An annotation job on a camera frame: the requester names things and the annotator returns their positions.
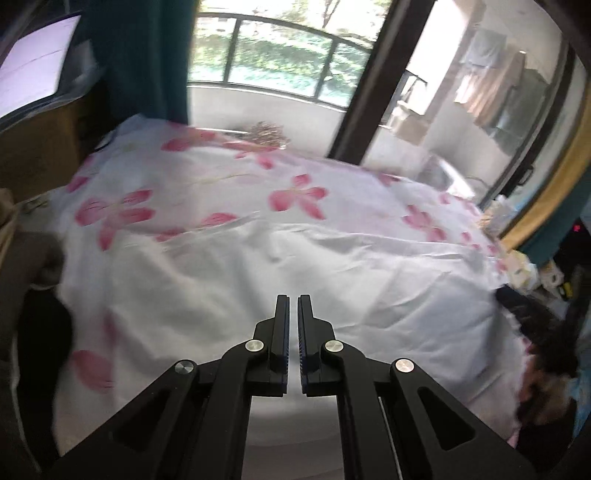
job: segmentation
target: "glass sliding door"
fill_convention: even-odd
[[[333,155],[489,200],[533,161],[566,68],[558,26],[534,0],[438,0],[413,50],[379,122],[348,130],[365,146],[372,128],[366,148],[337,135]]]

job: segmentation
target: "pink flower pattern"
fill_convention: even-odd
[[[468,245],[473,241],[472,235],[470,232],[462,232],[462,244]],[[482,247],[479,244],[471,244],[470,245],[474,250],[481,251]]]
[[[83,175],[74,175],[70,180],[70,183],[66,185],[66,192],[72,193],[78,190],[80,187],[88,183],[90,177],[85,177]]]
[[[328,190],[323,187],[304,189],[303,187],[311,183],[311,177],[307,173],[293,177],[291,182],[293,187],[289,190],[276,190],[269,195],[271,210],[283,212],[296,203],[312,218],[325,220],[326,217],[317,202],[328,195]]]
[[[77,350],[70,356],[78,380],[95,391],[113,386],[113,363],[90,350]]]
[[[449,205],[451,203],[451,195],[449,195],[449,193],[447,192],[443,192],[442,194],[439,195],[439,201],[441,202],[442,205]]]
[[[223,225],[224,223],[231,222],[232,220],[236,220],[237,218],[238,217],[232,213],[216,212],[212,213],[207,218],[201,220],[201,222],[199,222],[199,225],[197,225],[196,228]],[[166,240],[170,240],[171,238],[179,236],[185,232],[186,230],[184,228],[171,228],[159,234],[155,240],[157,242],[165,242]]]
[[[472,203],[470,200],[463,199],[461,197],[456,197],[458,202],[460,202],[464,208],[470,212],[473,216],[480,216],[480,210]]]
[[[82,165],[80,166],[80,170],[78,172],[87,170],[93,163],[94,161],[94,154],[90,154],[88,155],[88,157],[86,157],[86,159],[84,160],[84,162],[82,162]],[[66,185],[66,192],[68,193],[73,193],[76,190],[78,190],[80,187],[86,185],[88,183],[88,181],[94,176],[94,173],[90,174],[90,173],[86,173],[84,175],[74,175],[72,177],[72,179],[70,180],[70,183],[68,185]]]
[[[160,149],[168,152],[184,152],[191,147],[196,147],[204,142],[211,142],[216,139],[217,134],[209,130],[201,130],[198,128],[184,127],[185,136],[177,137],[167,141]]]
[[[427,242],[444,242],[447,239],[445,231],[433,225],[433,220],[427,212],[420,211],[415,205],[408,205],[407,210],[410,215],[402,217],[402,220],[415,230],[425,232]]]
[[[400,177],[397,177],[396,175],[389,175],[387,173],[383,173],[383,172],[378,172],[376,174],[378,180],[380,182],[382,182],[382,184],[384,186],[389,187],[391,184],[402,181],[402,179]]]
[[[262,168],[264,168],[265,170],[270,170],[275,166],[273,159],[269,155],[266,155],[264,153],[254,153],[253,154],[251,152],[240,152],[240,153],[237,153],[234,158],[237,158],[237,159],[245,158],[248,155],[254,155],[256,163],[259,166],[261,166]]]
[[[145,202],[151,195],[152,190],[136,190],[115,203],[89,198],[82,203],[74,218],[81,226],[104,220],[99,230],[98,242],[101,250],[106,251],[111,247],[118,230],[132,223],[149,220],[154,216],[155,211],[151,208],[127,208]]]

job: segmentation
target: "balcony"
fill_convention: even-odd
[[[283,20],[200,13],[189,66],[190,122],[201,128],[233,131],[247,130],[259,121],[271,122],[283,126],[290,149],[324,157],[371,48],[367,41],[341,38]],[[383,124],[417,83],[426,85],[405,72]],[[416,165],[425,166],[432,156],[380,127],[364,165],[407,174],[409,157],[417,159]],[[445,164],[436,169],[445,178],[446,187],[455,185],[454,193],[472,194],[453,167]],[[416,170],[415,178],[420,172]]]

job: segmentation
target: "white bedsheet with pink flowers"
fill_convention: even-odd
[[[50,229],[63,240],[67,258],[59,293],[75,321],[74,351],[56,398],[55,431],[62,451],[113,415],[176,358],[190,355],[207,361],[220,357],[222,347],[243,341],[257,319],[272,315],[278,293],[292,295],[293,310],[297,295],[315,293],[315,313],[334,322],[337,335],[368,355],[394,359],[409,346],[425,370],[499,434],[511,434],[522,347],[489,294],[504,282],[504,267],[496,245],[475,225],[479,211],[469,202],[404,178],[136,116],[118,127],[111,142],[85,161],[68,186],[51,193],[50,211]],[[314,261],[308,252],[314,252]],[[186,265],[210,259],[204,263],[210,271],[195,265],[184,271],[184,264],[174,260],[179,255]],[[290,269],[282,259],[308,270]],[[399,261],[415,262],[406,270],[406,275],[413,272],[410,277],[397,270]],[[449,278],[447,283],[454,286],[449,294],[440,290],[439,296],[425,290],[428,308],[426,301],[417,300],[420,295],[409,293],[414,316],[404,314],[405,322],[397,323],[401,310],[395,303],[406,300],[393,299],[396,288],[380,287],[382,298],[380,289],[360,285],[339,292],[334,287],[355,269],[359,278],[366,278],[364,285],[376,282],[376,288],[382,285],[380,278],[388,278],[390,286],[404,285],[408,292],[415,285],[419,291],[433,271],[438,282]],[[261,272],[268,275],[258,277]],[[237,278],[248,282],[241,286]],[[218,287],[216,295],[208,296],[208,279]],[[458,279],[464,287],[457,286]],[[195,282],[207,288],[195,290]],[[233,312],[242,309],[248,321],[233,328],[221,317],[223,328],[215,334],[184,330],[186,324],[175,323],[176,306],[179,311],[209,312],[212,318],[223,312],[219,289],[225,286]],[[275,286],[289,291],[276,291]],[[335,306],[341,303],[347,308]],[[142,305],[152,305],[158,315],[146,314]],[[159,310],[159,305],[166,308]],[[339,318],[329,317],[331,312],[340,312]],[[354,314],[343,320],[344,312]],[[381,320],[372,324],[367,318],[372,315],[381,315]],[[369,330],[356,330],[355,322]],[[392,341],[388,335],[394,335]],[[295,342],[292,360],[297,364]],[[292,396],[274,407],[254,403],[249,432],[253,448],[274,442],[310,447],[302,411],[316,425],[313,433],[307,432],[311,439],[322,443],[329,437],[338,448],[336,413],[322,417],[327,410],[316,408],[313,400],[301,408],[297,367],[290,375]],[[269,411],[274,412],[274,425],[282,425],[280,438],[265,437],[271,429]],[[298,460],[297,449],[280,455],[315,465]],[[274,472],[271,478],[328,471],[334,471],[332,466],[304,473],[296,468],[289,474]],[[261,475],[253,473],[254,478]]]

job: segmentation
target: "hanging clothes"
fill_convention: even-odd
[[[488,57],[472,58],[483,61]],[[455,101],[474,117],[475,125],[488,126],[499,115],[511,88],[519,85],[524,68],[525,53],[513,45],[508,45],[499,55],[496,67],[467,64]]]
[[[470,46],[461,59],[462,81],[457,89],[456,102],[469,103],[479,91],[479,85],[489,69],[499,66],[505,51],[507,37],[481,28],[474,33]]]
[[[548,84],[537,70],[526,69],[511,89],[495,125],[485,129],[499,148],[513,156],[524,142],[542,107]]]
[[[507,37],[499,32],[481,28],[476,31],[462,63],[493,69],[499,66]]]

